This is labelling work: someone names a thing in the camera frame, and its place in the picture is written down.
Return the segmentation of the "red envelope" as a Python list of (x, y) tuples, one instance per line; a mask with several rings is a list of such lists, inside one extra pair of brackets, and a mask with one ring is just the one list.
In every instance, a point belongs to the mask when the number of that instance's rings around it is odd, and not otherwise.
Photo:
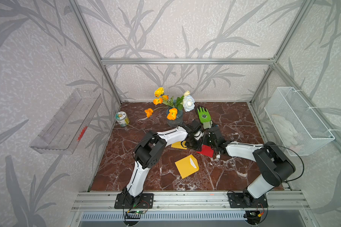
[(210, 146), (207, 145), (202, 145), (201, 146), (201, 151), (197, 151), (198, 154), (207, 156), (212, 158), (214, 155), (214, 151), (212, 150), (212, 148)]

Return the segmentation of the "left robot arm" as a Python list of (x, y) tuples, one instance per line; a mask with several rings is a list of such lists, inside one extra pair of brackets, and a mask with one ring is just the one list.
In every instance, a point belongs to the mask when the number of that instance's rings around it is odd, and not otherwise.
[(159, 162), (167, 146), (183, 142), (186, 148), (199, 150), (203, 136), (203, 125), (197, 120), (168, 131), (148, 131), (134, 149), (135, 167), (128, 185), (123, 189), (123, 194), (131, 199), (142, 194), (150, 169)]

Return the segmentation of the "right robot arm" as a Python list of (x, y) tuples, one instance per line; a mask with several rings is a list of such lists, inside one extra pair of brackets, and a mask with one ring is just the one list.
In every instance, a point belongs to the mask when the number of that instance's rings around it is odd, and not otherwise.
[(296, 170), (295, 165), (273, 142), (265, 144), (247, 144), (227, 141), (218, 126), (205, 129), (205, 142), (212, 150), (230, 157), (239, 157), (255, 162), (260, 175), (243, 190), (245, 202), (261, 198), (271, 189), (278, 187)]

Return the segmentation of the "yellow envelope near vase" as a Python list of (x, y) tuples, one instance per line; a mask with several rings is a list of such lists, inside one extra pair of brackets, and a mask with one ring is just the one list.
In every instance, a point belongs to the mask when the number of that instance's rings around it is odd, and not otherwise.
[(186, 142), (185, 141), (180, 141), (173, 143), (171, 145), (172, 148), (177, 148), (177, 149), (187, 149)]

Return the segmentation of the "yellow envelope front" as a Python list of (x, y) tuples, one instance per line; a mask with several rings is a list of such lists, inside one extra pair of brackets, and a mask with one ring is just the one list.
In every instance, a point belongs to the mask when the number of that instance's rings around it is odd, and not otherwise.
[(175, 165), (182, 179), (185, 179), (199, 171), (198, 161), (193, 155), (189, 155), (179, 161), (176, 161)]

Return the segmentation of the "green work glove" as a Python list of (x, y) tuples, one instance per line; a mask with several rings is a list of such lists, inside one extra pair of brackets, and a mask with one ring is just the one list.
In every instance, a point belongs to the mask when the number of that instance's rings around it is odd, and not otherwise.
[(197, 113), (200, 122), (203, 124), (203, 128), (205, 130), (210, 129), (212, 127), (213, 122), (209, 111), (206, 108), (199, 106), (197, 108)]

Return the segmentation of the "blue glass vase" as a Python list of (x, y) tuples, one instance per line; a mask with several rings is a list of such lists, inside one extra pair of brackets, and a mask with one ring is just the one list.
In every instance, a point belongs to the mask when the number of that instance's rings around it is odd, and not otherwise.
[(180, 126), (183, 123), (183, 110), (177, 108), (168, 108), (167, 110), (167, 124), (170, 127)]

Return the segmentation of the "artificial flower bouquet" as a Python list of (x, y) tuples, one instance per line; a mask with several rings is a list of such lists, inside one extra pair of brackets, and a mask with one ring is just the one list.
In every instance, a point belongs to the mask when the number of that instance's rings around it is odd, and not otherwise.
[(155, 106), (164, 104), (168, 108), (177, 108), (185, 112), (190, 112), (195, 108), (195, 100), (191, 96), (190, 91), (186, 91), (182, 96), (174, 98), (166, 95), (164, 88), (160, 87), (154, 92), (154, 97), (153, 104)]

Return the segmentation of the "small tin can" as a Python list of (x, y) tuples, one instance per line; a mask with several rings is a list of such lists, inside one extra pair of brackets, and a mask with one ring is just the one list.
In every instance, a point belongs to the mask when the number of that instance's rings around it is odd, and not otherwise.
[(126, 127), (130, 123), (128, 115), (124, 111), (117, 112), (115, 115), (115, 120), (121, 127)]

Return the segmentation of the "white cloth in basket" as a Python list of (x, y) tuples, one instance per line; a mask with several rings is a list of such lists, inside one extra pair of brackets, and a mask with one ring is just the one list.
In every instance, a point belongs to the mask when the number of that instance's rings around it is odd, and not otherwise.
[(286, 120), (283, 116), (277, 114), (273, 114), (271, 117), (274, 126), (286, 147), (298, 145), (296, 140), (298, 132), (294, 128), (293, 124)]

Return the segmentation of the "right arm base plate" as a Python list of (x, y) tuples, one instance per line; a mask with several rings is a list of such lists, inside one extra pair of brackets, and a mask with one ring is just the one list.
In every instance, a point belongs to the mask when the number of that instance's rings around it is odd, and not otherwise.
[(256, 199), (252, 197), (248, 192), (236, 193), (234, 191), (228, 191), (227, 198), (230, 208), (247, 209), (269, 207), (265, 194)]

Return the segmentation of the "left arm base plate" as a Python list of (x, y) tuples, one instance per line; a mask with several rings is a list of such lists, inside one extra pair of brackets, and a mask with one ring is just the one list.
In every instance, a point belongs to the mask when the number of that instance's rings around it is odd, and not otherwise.
[(136, 197), (130, 194), (120, 193), (115, 200), (115, 209), (151, 209), (153, 207), (154, 194), (140, 194)]

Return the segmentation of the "aluminium front rail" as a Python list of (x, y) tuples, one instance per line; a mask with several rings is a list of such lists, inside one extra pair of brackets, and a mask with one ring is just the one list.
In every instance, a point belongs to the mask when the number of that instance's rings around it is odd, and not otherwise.
[[(79, 193), (71, 208), (80, 211), (116, 211), (115, 205), (122, 205), (117, 199), (118, 192)], [(243, 208), (243, 203), (236, 208), (230, 207), (227, 191), (158, 191), (152, 192), (149, 202), (150, 211), (231, 211), (231, 210), (310, 210), (302, 191), (270, 191), (266, 194), (268, 208), (264, 205)]]

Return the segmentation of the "clear plastic wall shelf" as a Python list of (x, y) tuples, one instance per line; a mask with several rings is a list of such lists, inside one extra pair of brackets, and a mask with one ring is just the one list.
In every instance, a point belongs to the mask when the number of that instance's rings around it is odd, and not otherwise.
[(30, 147), (40, 154), (72, 155), (102, 101), (99, 92), (75, 89)]

